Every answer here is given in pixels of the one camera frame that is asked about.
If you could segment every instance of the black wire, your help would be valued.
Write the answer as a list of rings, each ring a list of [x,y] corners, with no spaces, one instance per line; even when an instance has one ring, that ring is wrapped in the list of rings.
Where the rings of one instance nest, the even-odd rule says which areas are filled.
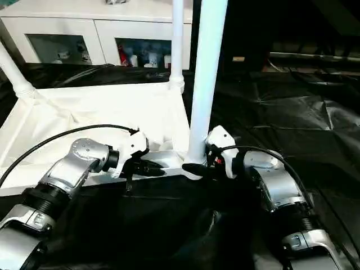
[[[88,125],[86,127],[81,127],[81,128],[75,128],[75,129],[71,129],[71,130],[67,130],[65,132],[62,132],[58,135],[52,136],[49,139],[46,139],[45,141],[42,141],[41,143],[35,145],[33,148],[31,148],[30,150],[28,150],[27,152],[23,153],[17,160],[15,160],[14,163],[12,163],[9,168],[7,168],[7,170],[4,172],[4,174],[1,176],[0,178],[0,187],[4,184],[5,179],[8,177],[8,175],[12,172],[12,170],[20,163],[22,162],[27,156],[29,156],[32,152],[34,152],[35,150],[43,147],[44,145],[46,145],[47,143],[56,140],[60,137],[63,137],[65,135],[71,134],[71,133],[75,133],[78,131],[84,131],[86,129],[93,129],[93,128],[119,128],[119,129],[123,129],[125,131],[129,131],[130,134],[136,133],[137,130],[132,129],[132,128],[127,128],[127,127],[123,127],[121,125],[111,125],[111,124],[100,124],[100,125]]]
[[[273,156],[274,158],[276,158],[278,161],[282,162],[284,164],[284,166],[286,167],[286,169],[289,171],[289,173],[291,174],[292,177],[294,177],[295,182],[298,184],[298,186],[300,187],[300,189],[303,192],[303,196],[305,197],[305,199],[307,200],[307,203],[311,206],[314,207],[312,204],[312,200],[310,200],[304,184],[302,183],[302,180],[300,179],[299,175],[297,174],[297,172],[294,170],[294,168],[286,161],[284,160],[282,157],[280,157],[279,155],[273,153],[272,151],[260,148],[260,147],[256,147],[256,146],[241,146],[241,145],[233,145],[233,146],[227,146],[227,147],[223,147],[220,148],[219,151],[223,152],[225,150],[229,150],[229,149],[243,149],[246,151],[249,150],[255,150],[255,151],[260,151],[260,152],[264,152],[268,155]],[[343,227],[343,229],[345,230],[346,234],[348,235],[352,245],[355,248],[355,251],[358,255],[358,257],[360,258],[360,250],[358,248],[358,246],[355,243],[354,238],[351,236],[350,231],[348,230],[346,224],[343,222],[343,220],[340,218],[340,216],[338,215],[338,213],[336,212],[336,210],[334,209],[334,207],[331,205],[331,203],[329,202],[329,200],[327,199],[327,197],[324,195],[324,193],[320,190],[320,188],[318,188],[316,186],[316,189],[319,191],[320,195],[323,197],[323,199],[325,200],[326,204],[328,205],[328,207],[330,208],[330,210],[332,211],[332,213],[334,214],[334,216],[336,217],[336,219],[340,222],[341,226]],[[355,258],[350,254],[350,252],[346,249],[346,247],[340,243],[340,241],[337,241],[337,245],[341,248],[341,250],[344,252],[346,258],[349,260],[350,264],[352,265],[352,267],[356,270],[360,270],[360,267],[358,266]]]
[[[243,146],[243,145],[232,145],[232,146],[227,146],[227,147],[223,147],[220,148],[219,151],[225,151],[225,150],[229,150],[229,149],[243,149],[246,151],[251,151],[251,150],[255,150],[255,151],[260,151],[260,152],[264,152],[268,155],[273,156],[274,158],[276,158],[278,161],[282,162],[284,164],[284,166],[286,167],[286,169],[289,171],[290,175],[292,177],[294,177],[295,182],[298,184],[298,186],[300,187],[301,191],[303,192],[303,196],[305,197],[305,199],[307,200],[308,204],[313,208],[313,204],[312,204],[312,200],[310,200],[309,195],[307,194],[307,192],[305,191],[305,187],[304,184],[302,182],[302,180],[300,179],[299,175],[297,174],[297,172],[294,170],[294,168],[282,157],[280,157],[279,155],[275,154],[274,152],[270,151],[270,150],[266,150],[260,147],[256,147],[256,146]]]
[[[93,73],[98,72],[99,70],[102,70],[103,68],[109,68],[111,66],[114,66],[112,64],[103,64],[100,66],[92,66],[92,68],[87,68],[84,71],[75,74],[74,76],[71,76],[69,78],[67,78],[65,81],[60,82],[58,84],[55,83],[55,85],[53,86],[54,88],[60,88],[60,87],[64,87],[66,85],[68,85],[69,83],[73,83],[76,82],[78,79],[80,78],[84,78],[86,76],[92,75]]]
[[[329,86],[329,87],[339,87],[339,86],[344,86],[345,83],[343,82],[327,82],[327,81],[322,81],[322,82],[319,82],[319,81],[311,81],[311,80],[307,80],[305,79],[304,77],[312,77],[314,78],[314,76],[312,75],[309,75],[309,74],[306,74],[306,73],[300,73],[300,72],[294,72],[292,71],[291,69],[289,69],[289,72],[290,74],[292,75],[292,77],[300,82],[303,82],[303,83],[307,83],[307,84],[312,84],[312,85],[315,85],[315,86]]]
[[[330,208],[331,212],[334,214],[335,218],[340,222],[340,225],[343,227],[346,235],[349,237],[351,244],[354,246],[355,251],[358,255],[358,257],[360,258],[360,249],[358,248],[357,244],[355,243],[354,238],[351,236],[351,233],[348,229],[348,227],[346,226],[345,222],[343,222],[343,220],[340,218],[340,216],[338,215],[338,213],[336,212],[335,208],[333,207],[333,205],[330,203],[330,201],[328,200],[328,198],[325,196],[325,194],[322,192],[322,190],[315,184],[315,188],[316,190],[319,192],[319,194],[321,195],[321,197],[324,199],[325,203],[327,204],[327,206]],[[345,248],[345,246],[341,243],[339,243],[339,241],[337,242],[337,244],[341,247],[341,249],[343,250],[345,256],[348,258],[348,260],[350,261],[351,265],[356,269],[356,270],[360,270],[359,265],[356,263],[356,260],[352,257],[352,255],[350,254],[350,252]]]

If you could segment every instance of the white bottle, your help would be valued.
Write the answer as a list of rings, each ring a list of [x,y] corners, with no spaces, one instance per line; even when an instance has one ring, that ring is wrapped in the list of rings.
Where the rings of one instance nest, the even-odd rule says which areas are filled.
[[[156,52],[148,53],[148,63],[151,65],[152,68],[158,67],[158,54]]]
[[[137,55],[131,55],[130,63],[134,68],[137,68],[139,66],[137,62]]]
[[[171,67],[171,55],[164,56],[164,64],[166,69],[169,69]]]

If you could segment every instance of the black plastic sheet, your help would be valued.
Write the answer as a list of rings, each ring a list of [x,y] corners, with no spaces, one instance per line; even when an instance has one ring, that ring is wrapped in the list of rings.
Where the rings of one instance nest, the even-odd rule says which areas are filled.
[[[25,75],[34,86],[49,88],[163,82],[169,74],[110,65],[31,65]],[[190,118],[194,75],[184,77]],[[283,154],[303,179],[331,235],[354,256],[319,189],[360,245],[359,89],[358,80],[349,77],[222,77],[210,123],[211,128],[223,125],[238,143]],[[19,200],[0,198],[0,218]],[[281,269],[261,240],[259,232],[268,226],[258,204],[245,179],[152,179],[137,182],[132,197],[124,196],[122,183],[87,187],[59,221],[42,268],[252,269],[255,258],[258,269]]]

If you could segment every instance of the cabinet door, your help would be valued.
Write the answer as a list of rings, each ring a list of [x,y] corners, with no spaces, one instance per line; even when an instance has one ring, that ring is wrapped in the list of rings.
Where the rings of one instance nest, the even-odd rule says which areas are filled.
[[[28,63],[105,64],[93,20],[3,17]]]
[[[135,57],[139,67],[170,67],[171,23],[95,20],[95,24],[106,63],[132,66]],[[189,69],[190,43],[191,24],[184,24],[183,69]]]

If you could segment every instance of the white pole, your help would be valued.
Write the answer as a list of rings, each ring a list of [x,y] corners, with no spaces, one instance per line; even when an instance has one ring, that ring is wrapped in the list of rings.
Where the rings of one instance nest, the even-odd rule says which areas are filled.
[[[35,88],[29,83],[17,68],[4,45],[0,42],[0,68],[12,83],[17,97],[27,97],[34,93]]]
[[[215,81],[219,65],[227,0],[202,0],[193,89],[190,142],[185,163],[206,164]]]
[[[171,75],[170,89],[180,88],[184,91],[182,75],[182,41],[184,24],[184,0],[173,0],[173,38],[171,42]]]

